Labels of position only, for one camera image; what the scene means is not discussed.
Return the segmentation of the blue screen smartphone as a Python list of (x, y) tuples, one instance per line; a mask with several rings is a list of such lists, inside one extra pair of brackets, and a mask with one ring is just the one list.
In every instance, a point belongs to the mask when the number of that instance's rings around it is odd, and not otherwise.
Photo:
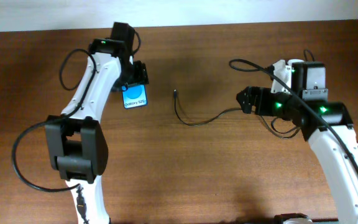
[(147, 93), (144, 85), (137, 85), (122, 92), (125, 109), (133, 109), (148, 104)]

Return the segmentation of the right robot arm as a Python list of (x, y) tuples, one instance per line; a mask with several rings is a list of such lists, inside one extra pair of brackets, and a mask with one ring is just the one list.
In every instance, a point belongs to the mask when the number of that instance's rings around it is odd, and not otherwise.
[(358, 223), (358, 144), (346, 106), (328, 101), (322, 62), (293, 62), (284, 76), (248, 60), (253, 72), (266, 73), (278, 89), (248, 86), (237, 94), (242, 111), (291, 121), (319, 160), (340, 223)]

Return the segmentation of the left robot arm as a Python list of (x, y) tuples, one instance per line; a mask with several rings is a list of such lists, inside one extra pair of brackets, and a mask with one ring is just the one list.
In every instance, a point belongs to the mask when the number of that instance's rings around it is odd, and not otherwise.
[(134, 40), (139, 35), (129, 24), (114, 23), (111, 35), (89, 45), (86, 71), (63, 120), (49, 116), (45, 127), (50, 163), (73, 196), (78, 223), (110, 223), (103, 197), (102, 174), (108, 163), (108, 144), (101, 117), (109, 94), (122, 94), (125, 109), (147, 105), (145, 64), (135, 61)]

